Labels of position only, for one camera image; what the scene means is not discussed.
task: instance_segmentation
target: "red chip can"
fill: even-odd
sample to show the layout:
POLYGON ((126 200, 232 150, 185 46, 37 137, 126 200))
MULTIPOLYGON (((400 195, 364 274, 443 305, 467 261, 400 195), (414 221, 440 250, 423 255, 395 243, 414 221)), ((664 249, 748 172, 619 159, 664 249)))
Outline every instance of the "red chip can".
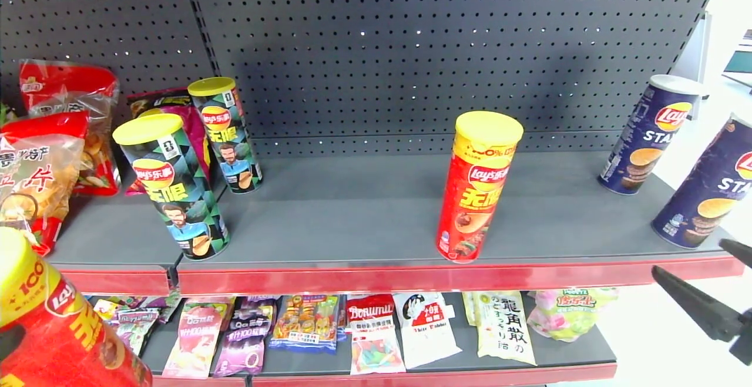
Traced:
POLYGON ((152 374, 73 286, 0 227, 0 385, 150 387, 152 374))
POLYGON ((470 111, 457 117, 455 128, 436 247, 444 258, 467 264, 481 253, 523 127, 498 112, 470 111))

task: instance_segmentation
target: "snack bag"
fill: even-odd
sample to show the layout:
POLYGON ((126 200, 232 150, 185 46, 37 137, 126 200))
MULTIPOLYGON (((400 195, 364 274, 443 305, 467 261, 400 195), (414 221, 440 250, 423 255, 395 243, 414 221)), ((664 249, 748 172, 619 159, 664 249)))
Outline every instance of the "snack bag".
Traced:
POLYGON ((172 347, 162 376, 204 379, 217 349, 220 327, 228 314, 228 303, 186 301, 180 313, 177 341, 172 347))
POLYGON ((110 148, 110 125, 120 84, 108 69, 65 61, 21 60, 21 92, 32 117, 87 111, 89 126, 73 192, 112 196, 120 173, 110 148))
POLYGON ((538 290, 527 323, 541 336, 573 342, 596 325, 599 312, 618 296, 613 287, 538 290))
POLYGON ((337 352, 339 296, 301 295, 282 298, 269 349, 337 352))
MULTIPOLYGON (((204 122, 201 113, 193 106, 193 100, 185 88, 159 90, 158 92, 137 93, 128 96, 128 107, 131 116, 137 119, 141 116, 151 116, 160 112, 176 114, 183 119, 183 130, 188 136, 193 149, 199 159, 199 165, 204 171, 206 179, 210 181, 209 173, 209 141, 206 138, 204 122)), ((143 183, 136 179, 126 190, 126 195, 144 194, 143 183)))
POLYGON ((16 120, 0 130, 0 226, 24 231, 45 256, 55 246, 81 165, 86 113, 16 120))
POLYGON ((117 314, 117 336, 135 355, 142 352, 151 330, 159 319, 159 309, 124 309, 117 314))
POLYGON ((474 291, 478 357, 496 356, 536 365, 519 291, 474 291))
POLYGON ((273 299, 243 301, 234 312, 229 330, 222 340, 222 352, 214 369, 214 378, 241 371, 250 375, 261 372, 264 363, 264 338, 271 329, 273 299))
POLYGON ((402 327, 402 351, 408 370, 462 352, 454 340, 449 318, 454 308, 441 293, 396 293, 397 318, 402 327))
POLYGON ((391 294, 347 298, 347 317, 353 338, 350 375, 405 372, 392 313, 391 294))

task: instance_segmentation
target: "blue chip can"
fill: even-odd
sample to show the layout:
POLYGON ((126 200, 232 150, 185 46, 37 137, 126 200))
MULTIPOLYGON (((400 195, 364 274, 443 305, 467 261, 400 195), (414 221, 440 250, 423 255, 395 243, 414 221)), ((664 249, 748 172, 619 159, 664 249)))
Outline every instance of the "blue chip can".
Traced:
POLYGON ((697 248, 752 190, 752 124, 731 116, 651 226, 682 248, 697 248))
POLYGON ((650 77, 599 183, 618 194, 636 194, 702 92, 703 85, 690 79, 666 74, 650 77))

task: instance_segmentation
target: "lay's stax can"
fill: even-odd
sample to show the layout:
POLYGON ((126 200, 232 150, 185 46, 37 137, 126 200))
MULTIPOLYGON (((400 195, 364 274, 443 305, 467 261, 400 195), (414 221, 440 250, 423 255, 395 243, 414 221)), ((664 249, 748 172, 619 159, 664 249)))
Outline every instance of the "lay's stax can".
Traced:
POLYGON ((236 83, 229 77, 211 77, 188 85, 193 105, 201 112, 211 148, 230 191, 248 193, 261 183, 261 167, 245 127, 236 83))
POLYGON ((650 77, 599 183, 618 194, 636 194, 702 92, 703 85, 690 79, 666 74, 650 77))
POLYGON ((143 116, 112 133, 170 234, 193 261, 227 246, 229 234, 196 151, 175 114, 143 116))
POLYGON ((465 112, 455 127, 436 248, 444 258, 466 264, 481 253, 523 128, 490 111, 465 112))
POLYGON ((674 245, 697 248, 752 190, 752 123, 731 116, 653 219, 674 245))
POLYGON ((149 387, 152 374, 15 228, 0 227, 0 385, 149 387))

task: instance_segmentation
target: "red snack bag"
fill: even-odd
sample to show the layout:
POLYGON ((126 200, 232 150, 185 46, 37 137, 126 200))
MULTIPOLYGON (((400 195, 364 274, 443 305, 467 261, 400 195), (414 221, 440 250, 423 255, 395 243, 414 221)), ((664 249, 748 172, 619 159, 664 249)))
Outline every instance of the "red snack bag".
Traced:
POLYGON ((120 173, 110 148, 112 115, 120 85, 108 69, 65 61, 21 60, 21 92, 30 116, 88 111, 82 167, 73 192, 112 196, 120 173))
POLYGON ((52 250, 78 179, 86 112, 10 122, 0 130, 0 226, 24 231, 33 250, 52 250))
POLYGON ((24 235, 0 227, 0 385, 150 387, 152 374, 24 235))

